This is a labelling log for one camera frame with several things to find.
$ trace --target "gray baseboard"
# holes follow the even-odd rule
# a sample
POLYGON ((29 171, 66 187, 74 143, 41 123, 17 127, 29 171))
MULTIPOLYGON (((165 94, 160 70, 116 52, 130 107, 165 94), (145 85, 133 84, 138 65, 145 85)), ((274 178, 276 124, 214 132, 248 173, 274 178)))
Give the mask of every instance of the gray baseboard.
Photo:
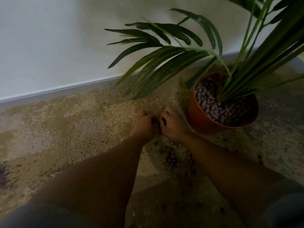
MULTIPOLYGON (((233 61, 237 58, 238 52, 232 52, 232 53, 226 53, 222 55, 222 59, 226 62, 233 61)), ((195 68, 199 66, 203 66, 206 64, 210 58, 208 59, 202 59, 200 61, 197 61, 193 65, 189 66, 188 69, 190 68, 195 68)), ((288 63, 288 65, 297 73, 304 73, 304 61, 300 59, 299 57, 293 59, 288 63)), ((30 104, 34 102, 39 102, 39 101, 45 101, 49 100, 52 98, 56 97, 61 97, 61 96, 67 96, 67 95, 72 95, 75 93, 83 93, 95 89, 101 89, 105 87, 109 87, 110 85, 115 85, 116 82, 122 77, 120 76, 115 76, 115 77, 109 77, 109 78, 104 78, 100 80, 95 80, 95 81, 89 81, 87 83, 81 83, 81 84, 75 84, 63 88, 57 88, 57 89, 51 89, 51 90, 46 90, 46 91, 40 91, 34 94, 25 94, 23 96, 18 96, 18 97, 12 97, 4 100, 0 100, 0 111, 3 111, 6 108, 14 107, 14 106, 19 106, 19 105, 25 105, 25 104, 30 104)))

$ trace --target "plant pot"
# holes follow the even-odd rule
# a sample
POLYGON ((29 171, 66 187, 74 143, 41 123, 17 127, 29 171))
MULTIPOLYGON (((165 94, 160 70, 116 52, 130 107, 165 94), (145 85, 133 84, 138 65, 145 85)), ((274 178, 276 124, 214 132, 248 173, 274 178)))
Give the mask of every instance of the plant pot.
MULTIPOLYGON (((218 73, 211 73, 206 76, 203 76, 194 86, 194 90, 196 89, 196 86, 203 80, 214 77, 218 75, 218 73)), ((251 123, 253 123, 258 115, 259 108, 258 103, 255 95, 248 96, 248 103, 250 104, 250 112, 248 115, 246 115, 245 121, 236 127, 230 127, 230 126, 224 126, 217 122, 214 122, 208 116, 205 114, 205 112, 200 108, 196 101, 196 94, 193 91, 190 99, 190 104, 188 107, 188 111, 186 114, 187 121, 189 125, 194 129, 197 133, 201 134, 217 134, 219 132, 225 131, 225 130, 233 130, 236 128, 241 128, 244 126, 247 126, 251 123)))

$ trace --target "gray sleeve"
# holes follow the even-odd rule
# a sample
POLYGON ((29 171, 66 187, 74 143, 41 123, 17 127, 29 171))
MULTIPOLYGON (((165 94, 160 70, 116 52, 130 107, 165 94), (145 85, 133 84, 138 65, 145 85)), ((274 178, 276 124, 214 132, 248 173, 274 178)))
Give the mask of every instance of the gray sleeve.
POLYGON ((304 227, 304 186, 287 178, 276 183, 268 206, 253 227, 304 227))
POLYGON ((94 227, 85 218, 49 203, 28 203, 0 222, 0 228, 94 227))

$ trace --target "artificial plant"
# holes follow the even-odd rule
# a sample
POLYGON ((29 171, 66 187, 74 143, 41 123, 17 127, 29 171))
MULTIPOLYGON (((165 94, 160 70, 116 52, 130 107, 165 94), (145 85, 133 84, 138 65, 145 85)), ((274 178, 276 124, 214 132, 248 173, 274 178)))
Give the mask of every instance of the artificial plant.
MULTIPOLYGON (((248 0, 248 2, 243 1, 237 3, 240 5, 243 4, 242 7, 250 10, 251 15, 240 53, 231 70, 227 68, 220 58, 222 55, 222 40, 215 26, 202 15, 176 8, 171 10, 185 15, 185 18, 178 24, 152 23, 145 19, 147 22, 125 24, 126 26, 136 26, 137 29, 105 29, 121 33, 123 36, 133 37, 124 39, 120 42, 110 43, 109 45, 141 42, 122 52, 109 68, 117 64, 123 57, 137 50, 149 47, 160 47, 136 62, 117 83, 117 85, 120 84, 124 79, 145 65, 131 87, 125 93, 125 95, 128 95, 134 92, 137 86, 147 79, 144 86, 134 98, 138 99, 149 95, 165 81, 169 80, 194 62, 207 56, 212 56, 210 61, 190 79, 185 82, 181 79, 180 85, 190 89, 199 78, 206 74, 214 62, 219 60, 227 71, 226 82, 220 87, 220 91, 218 91, 217 97, 219 100, 232 100, 250 94, 256 94, 260 91, 260 89, 257 89, 256 87, 259 81, 304 51, 304 0, 282 0, 271 9, 272 2, 273 0, 265 0, 265 2, 264 0, 248 0), (266 18, 270 13, 281 9, 283 10, 271 21, 266 23, 266 18), (256 22, 252 29, 250 29, 253 17, 256 17, 256 22), (192 39, 198 46, 203 46, 202 40, 196 34, 181 26, 181 24, 188 19, 196 21, 203 28, 211 43, 212 51, 190 46, 184 47, 180 43, 179 40, 183 41, 186 45, 190 45, 190 39, 192 39), (279 23, 275 29, 251 55, 256 39, 263 28, 277 22, 279 23), (158 38, 143 30, 153 31, 168 45, 163 45, 158 38), (179 46, 172 46, 170 39, 175 40, 179 46), (218 48, 218 53, 214 51, 216 46, 218 48), (165 63, 150 75, 153 70, 163 62, 165 63)), ((282 83, 274 83, 268 88, 303 77, 304 74, 298 74, 282 83)))

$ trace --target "hand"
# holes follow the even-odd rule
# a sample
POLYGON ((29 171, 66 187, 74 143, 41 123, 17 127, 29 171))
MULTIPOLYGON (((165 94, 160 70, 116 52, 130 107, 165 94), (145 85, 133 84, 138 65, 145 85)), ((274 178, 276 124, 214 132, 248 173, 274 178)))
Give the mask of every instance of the hand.
POLYGON ((183 117, 170 106, 167 106, 161 113, 159 124, 163 134, 179 142, 187 133, 191 132, 183 117))
POLYGON ((145 142, 151 141, 157 132, 157 125, 152 124, 153 118, 156 117, 152 114, 147 114, 144 110, 140 110, 135 118, 130 136, 139 136, 145 142))

